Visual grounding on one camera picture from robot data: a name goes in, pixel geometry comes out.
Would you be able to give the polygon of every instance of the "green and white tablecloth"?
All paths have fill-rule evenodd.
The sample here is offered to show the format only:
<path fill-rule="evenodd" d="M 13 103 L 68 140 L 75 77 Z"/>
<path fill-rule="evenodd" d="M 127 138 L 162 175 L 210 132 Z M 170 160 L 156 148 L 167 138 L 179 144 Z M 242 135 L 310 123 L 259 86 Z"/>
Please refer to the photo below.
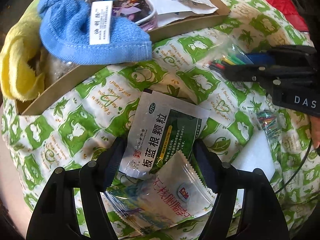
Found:
<path fill-rule="evenodd" d="M 215 72 L 194 66 L 217 41 L 233 37 L 246 52 L 276 44 L 308 44 L 283 14 L 265 0 L 222 0 L 231 9 L 223 24 L 176 36 L 153 45 L 153 60 L 135 66 L 108 66 L 65 94 L 42 115 L 19 116 L 14 102 L 4 100 L 2 135 L 20 175 L 25 201 L 33 209 L 52 171 L 79 168 L 96 159 L 114 139 L 130 129 L 144 88 L 188 99 L 211 110 L 201 134 L 221 160 L 232 161 L 253 133 L 250 111 L 277 111 L 281 141 L 272 145 L 276 173 L 274 189 L 287 181 L 300 164 L 310 140 L 305 114 L 273 106 L 264 90 L 253 83 L 225 82 Z M 278 194 L 290 232 L 308 218 L 317 203 L 320 159 L 313 150 L 301 171 Z M 136 180 L 118 174 L 115 185 Z M 87 234 L 79 190 L 75 190 L 81 231 Z M 111 207 L 108 215 L 119 237 L 136 236 Z M 208 215 L 137 239 L 197 239 Z M 235 232 L 237 218 L 230 233 Z"/>

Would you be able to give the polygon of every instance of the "metal screw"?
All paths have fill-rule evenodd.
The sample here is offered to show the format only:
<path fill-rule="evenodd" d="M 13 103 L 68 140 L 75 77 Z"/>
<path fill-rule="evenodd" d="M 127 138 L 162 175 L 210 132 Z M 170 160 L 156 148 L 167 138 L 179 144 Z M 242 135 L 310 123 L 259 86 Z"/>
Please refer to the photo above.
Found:
<path fill-rule="evenodd" d="M 279 86 L 281 84 L 281 81 L 278 79 L 273 80 L 273 84 L 275 84 L 276 86 Z"/>
<path fill-rule="evenodd" d="M 59 174 L 59 173 L 61 173 L 63 171 L 63 169 L 61 168 L 61 167 L 58 167 L 58 168 L 56 168 L 55 170 L 54 170 L 54 172 L 56 173 L 56 174 Z"/>
<path fill-rule="evenodd" d="M 96 161 L 90 161 L 90 162 L 88 162 L 88 167 L 92 168 L 92 167 L 94 167 L 96 164 L 97 164 Z"/>
<path fill-rule="evenodd" d="M 223 162 L 222 164 L 222 167 L 224 167 L 225 169 L 229 169 L 231 167 L 231 164 L 230 163 L 226 163 L 226 162 Z"/>

